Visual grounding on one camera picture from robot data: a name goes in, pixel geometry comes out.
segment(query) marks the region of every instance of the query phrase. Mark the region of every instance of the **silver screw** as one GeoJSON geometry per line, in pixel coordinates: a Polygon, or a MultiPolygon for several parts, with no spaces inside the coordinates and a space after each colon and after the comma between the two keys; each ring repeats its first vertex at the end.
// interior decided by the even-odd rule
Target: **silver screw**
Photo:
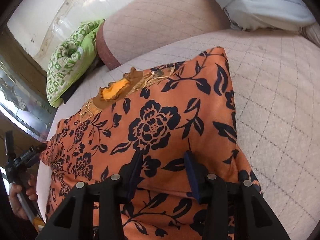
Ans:
{"type": "Polygon", "coordinates": [[[243,185],[245,185],[246,187],[250,187],[251,185],[252,185],[252,182],[250,181],[250,180],[245,180],[244,182],[243,182],[243,185]]]}
{"type": "Polygon", "coordinates": [[[76,188],[82,188],[84,187],[84,182],[80,181],[76,184],[76,188]]]}
{"type": "Polygon", "coordinates": [[[118,179],[120,179],[120,175],[119,174],[113,174],[113,175],[111,175],[111,179],[112,180],[118,180],[118,179]]]}
{"type": "Polygon", "coordinates": [[[207,176],[208,179],[216,179],[217,178],[217,175],[216,174],[213,174],[213,173],[209,173],[208,176],[207,176]]]}

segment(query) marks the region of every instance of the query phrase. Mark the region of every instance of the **green patterned fabric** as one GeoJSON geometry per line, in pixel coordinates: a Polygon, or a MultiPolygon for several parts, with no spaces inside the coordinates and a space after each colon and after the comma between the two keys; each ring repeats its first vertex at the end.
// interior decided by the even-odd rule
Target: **green patterned fabric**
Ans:
{"type": "Polygon", "coordinates": [[[47,98],[51,106],[59,107],[60,96],[84,74],[96,57],[96,33],[102,23],[103,20],[82,23],[53,52],[47,71],[47,98]]]}

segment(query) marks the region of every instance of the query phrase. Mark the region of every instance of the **human hand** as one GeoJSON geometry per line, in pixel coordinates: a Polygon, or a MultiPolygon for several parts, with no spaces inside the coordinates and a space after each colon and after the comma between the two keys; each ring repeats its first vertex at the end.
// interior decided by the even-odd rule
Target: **human hand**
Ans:
{"type": "MultiPolygon", "coordinates": [[[[28,180],[28,184],[30,188],[26,190],[26,195],[30,200],[36,201],[38,200],[38,195],[36,194],[36,180],[33,175],[30,176],[30,180],[28,180]]],[[[17,194],[22,191],[22,187],[20,185],[11,183],[9,189],[9,200],[13,213],[22,219],[28,220],[28,216],[24,209],[22,208],[20,201],[17,197],[17,194]]]]}

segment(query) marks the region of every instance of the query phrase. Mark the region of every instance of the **white pillow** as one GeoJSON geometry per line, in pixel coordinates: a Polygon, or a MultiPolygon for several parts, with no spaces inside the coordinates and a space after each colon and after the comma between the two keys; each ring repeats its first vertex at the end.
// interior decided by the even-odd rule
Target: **white pillow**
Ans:
{"type": "Polygon", "coordinates": [[[302,0],[216,0],[231,21],[231,28],[278,28],[299,31],[316,20],[302,0]]]}

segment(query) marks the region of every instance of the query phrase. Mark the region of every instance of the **orange garment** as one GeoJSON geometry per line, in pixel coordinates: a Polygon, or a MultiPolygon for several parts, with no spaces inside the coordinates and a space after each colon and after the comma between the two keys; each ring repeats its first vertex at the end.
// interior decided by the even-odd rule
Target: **orange garment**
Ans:
{"type": "MultiPolygon", "coordinates": [[[[234,93],[225,51],[209,49],[192,60],[144,71],[138,84],[93,117],[80,122],[78,112],[58,123],[56,135],[41,154],[52,168],[47,216],[77,182],[102,181],[141,151],[141,182],[132,202],[121,207],[126,237],[201,239],[206,205],[192,197],[185,151],[191,150],[210,173],[225,181],[249,179],[261,191],[236,143],[234,93]]],[[[98,212],[96,205],[94,225],[98,212]]],[[[229,239],[234,238],[232,212],[230,207],[229,239]]]]}

